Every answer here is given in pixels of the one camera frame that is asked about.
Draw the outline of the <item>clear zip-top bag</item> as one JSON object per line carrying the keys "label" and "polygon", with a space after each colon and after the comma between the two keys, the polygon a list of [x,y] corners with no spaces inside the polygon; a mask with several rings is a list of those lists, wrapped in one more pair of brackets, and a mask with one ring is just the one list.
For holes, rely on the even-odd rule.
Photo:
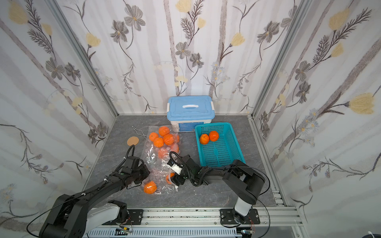
{"label": "clear zip-top bag", "polygon": [[163,158],[157,157],[155,154],[152,156],[146,156],[145,162],[150,171],[148,178],[146,178],[142,186],[150,181],[154,181],[157,184],[157,191],[150,195],[165,195],[172,194],[178,191],[176,185],[169,185],[166,182],[166,176],[172,173],[172,170],[167,166],[169,157],[165,156]]}
{"label": "clear zip-top bag", "polygon": [[149,126],[143,154],[150,160],[169,159],[169,153],[180,153],[181,138],[171,126]]}

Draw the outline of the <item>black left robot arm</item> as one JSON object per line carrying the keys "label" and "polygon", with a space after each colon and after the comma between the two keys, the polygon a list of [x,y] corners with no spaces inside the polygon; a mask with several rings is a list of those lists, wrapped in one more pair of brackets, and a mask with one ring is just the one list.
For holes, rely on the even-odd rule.
{"label": "black left robot arm", "polygon": [[135,146],[132,145],[123,161],[102,182],[74,195],[59,196],[48,211],[38,237],[83,237],[87,233],[87,217],[91,209],[114,193],[140,186],[148,178],[147,165],[134,152]]}

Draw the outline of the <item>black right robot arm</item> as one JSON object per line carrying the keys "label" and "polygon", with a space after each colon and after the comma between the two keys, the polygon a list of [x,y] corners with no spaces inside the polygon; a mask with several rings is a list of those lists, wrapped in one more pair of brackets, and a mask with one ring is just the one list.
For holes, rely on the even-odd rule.
{"label": "black right robot arm", "polygon": [[253,205],[257,204],[266,183],[267,176],[240,160],[232,164],[212,168],[199,166],[189,156],[180,156],[171,151],[169,153],[168,167],[175,173],[170,181],[181,186],[189,180],[192,186],[200,187],[215,182],[224,182],[237,196],[234,208],[220,214],[220,224],[225,228],[237,228],[247,222],[253,225],[249,213]]}

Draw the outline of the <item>round cork coaster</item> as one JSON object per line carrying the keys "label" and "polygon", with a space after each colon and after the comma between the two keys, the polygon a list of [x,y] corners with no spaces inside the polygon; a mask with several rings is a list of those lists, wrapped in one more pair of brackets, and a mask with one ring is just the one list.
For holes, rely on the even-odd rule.
{"label": "round cork coaster", "polygon": [[132,136],[127,140],[127,145],[132,146],[132,145],[138,145],[140,139],[137,136]]}

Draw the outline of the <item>teal plastic basket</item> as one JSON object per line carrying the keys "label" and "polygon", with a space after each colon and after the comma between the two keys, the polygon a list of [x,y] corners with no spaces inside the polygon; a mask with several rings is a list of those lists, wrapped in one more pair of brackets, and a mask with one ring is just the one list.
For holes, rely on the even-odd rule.
{"label": "teal plastic basket", "polygon": [[[203,134],[216,131],[219,139],[203,145],[200,138]],[[200,165],[205,167],[224,167],[232,164],[235,160],[245,163],[243,153],[230,123],[210,123],[195,127],[196,143]]]}

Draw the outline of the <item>blue lidded storage box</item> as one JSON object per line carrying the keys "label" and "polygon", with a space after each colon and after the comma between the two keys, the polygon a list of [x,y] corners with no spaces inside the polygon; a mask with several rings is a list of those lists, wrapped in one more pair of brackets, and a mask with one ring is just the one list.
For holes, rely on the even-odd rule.
{"label": "blue lidded storage box", "polygon": [[167,103],[167,119],[175,132],[193,132],[197,125],[209,124],[215,118],[210,96],[175,96]]}

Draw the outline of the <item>aluminium mounting rail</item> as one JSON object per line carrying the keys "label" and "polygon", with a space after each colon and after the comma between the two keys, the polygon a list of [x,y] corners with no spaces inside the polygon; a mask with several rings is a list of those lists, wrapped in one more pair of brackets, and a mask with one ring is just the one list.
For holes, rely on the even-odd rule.
{"label": "aluminium mounting rail", "polygon": [[[143,209],[141,225],[100,225],[97,228],[187,228],[223,227],[219,210],[223,208],[140,208]],[[236,229],[241,238],[306,238],[307,231],[294,207],[257,207],[261,223],[241,225]]]}

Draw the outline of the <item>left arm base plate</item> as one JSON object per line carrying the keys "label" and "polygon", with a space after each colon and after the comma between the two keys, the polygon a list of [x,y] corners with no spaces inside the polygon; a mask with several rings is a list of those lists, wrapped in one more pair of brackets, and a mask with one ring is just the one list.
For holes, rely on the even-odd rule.
{"label": "left arm base plate", "polygon": [[112,222],[118,225],[141,225],[143,212],[143,209],[120,209]]}

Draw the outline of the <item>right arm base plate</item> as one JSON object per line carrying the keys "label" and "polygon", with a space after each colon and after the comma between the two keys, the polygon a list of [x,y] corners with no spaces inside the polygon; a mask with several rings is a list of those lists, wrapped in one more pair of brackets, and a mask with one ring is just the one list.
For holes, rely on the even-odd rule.
{"label": "right arm base plate", "polygon": [[233,208],[220,209],[220,223],[224,226],[259,225],[261,223],[257,209],[250,209],[246,216],[236,212]]}

